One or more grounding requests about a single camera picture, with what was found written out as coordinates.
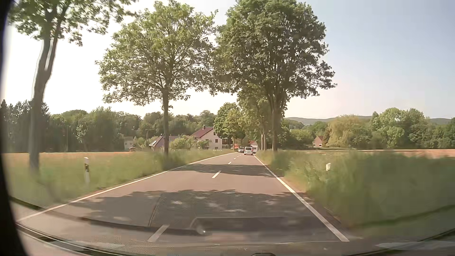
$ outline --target white house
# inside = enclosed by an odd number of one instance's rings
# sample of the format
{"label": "white house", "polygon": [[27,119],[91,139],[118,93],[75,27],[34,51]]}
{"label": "white house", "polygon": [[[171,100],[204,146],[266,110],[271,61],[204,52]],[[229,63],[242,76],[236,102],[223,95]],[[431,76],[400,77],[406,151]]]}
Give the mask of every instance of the white house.
{"label": "white house", "polygon": [[227,140],[226,139],[223,140],[220,137],[218,137],[213,127],[202,126],[201,129],[197,130],[191,136],[193,136],[196,139],[196,141],[202,140],[211,141],[211,143],[208,146],[209,149],[222,149],[227,147]]}
{"label": "white house", "polygon": [[123,137],[123,142],[125,146],[125,151],[129,151],[130,148],[134,145],[134,137]]}

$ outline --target grass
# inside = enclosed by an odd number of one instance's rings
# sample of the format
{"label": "grass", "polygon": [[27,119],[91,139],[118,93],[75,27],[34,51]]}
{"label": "grass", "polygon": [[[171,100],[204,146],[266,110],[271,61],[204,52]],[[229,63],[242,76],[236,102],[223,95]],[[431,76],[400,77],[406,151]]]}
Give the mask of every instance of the grass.
{"label": "grass", "polygon": [[[29,172],[28,154],[3,154],[9,194],[40,207],[67,202],[90,192],[172,169],[231,150],[178,150],[165,160],[161,152],[41,153],[40,179]],[[84,182],[84,157],[90,160],[90,184]]]}
{"label": "grass", "polygon": [[448,214],[455,213],[455,159],[292,150],[258,157],[351,228],[396,234],[455,227]]}

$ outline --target utility pole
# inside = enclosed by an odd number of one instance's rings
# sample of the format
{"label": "utility pole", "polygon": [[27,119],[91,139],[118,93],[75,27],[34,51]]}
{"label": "utility pole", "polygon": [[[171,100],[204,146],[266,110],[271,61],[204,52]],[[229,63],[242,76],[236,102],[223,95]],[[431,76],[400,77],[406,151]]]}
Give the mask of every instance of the utility pole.
{"label": "utility pole", "polygon": [[148,143],[148,131],[151,131],[151,130],[148,130],[148,129],[147,129],[146,131],[147,131],[147,133],[146,133],[145,143]]}
{"label": "utility pole", "polygon": [[66,151],[68,152],[68,126],[66,126]]}

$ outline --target forest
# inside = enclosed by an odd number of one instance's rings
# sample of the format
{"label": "forest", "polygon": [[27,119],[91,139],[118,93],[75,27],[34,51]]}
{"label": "forest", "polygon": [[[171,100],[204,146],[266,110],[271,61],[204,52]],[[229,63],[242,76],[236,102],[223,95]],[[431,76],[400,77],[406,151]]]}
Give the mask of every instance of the forest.
{"label": "forest", "polygon": [[[241,140],[257,140],[259,145],[265,141],[266,148],[271,148],[270,130],[260,129],[257,123],[261,116],[255,116],[240,97],[238,104],[227,102],[216,114],[209,110],[199,115],[170,113],[170,135],[191,135],[203,125],[214,126],[220,137],[231,137],[238,144],[242,144]],[[135,147],[147,148],[164,133],[163,114],[159,111],[141,117],[109,107],[51,114],[43,103],[41,109],[44,118],[39,126],[40,152],[123,151],[123,137],[127,136],[134,137]],[[5,152],[28,152],[30,101],[8,105],[3,100],[0,113],[7,142],[3,145]],[[374,112],[371,119],[343,115],[312,125],[283,118],[278,141],[282,149],[308,149],[316,136],[323,136],[326,148],[455,148],[455,118],[449,124],[437,125],[413,108],[388,108],[380,114]]]}

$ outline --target asphalt road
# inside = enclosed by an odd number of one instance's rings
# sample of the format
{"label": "asphalt road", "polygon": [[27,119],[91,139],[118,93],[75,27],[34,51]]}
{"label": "asphalt road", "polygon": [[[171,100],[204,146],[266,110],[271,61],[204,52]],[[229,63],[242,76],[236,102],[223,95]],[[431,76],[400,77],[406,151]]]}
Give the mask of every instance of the asphalt road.
{"label": "asphalt road", "polygon": [[25,214],[20,206],[15,212],[19,224],[34,230],[141,254],[189,246],[347,241],[304,203],[254,156],[233,153],[45,213]]}

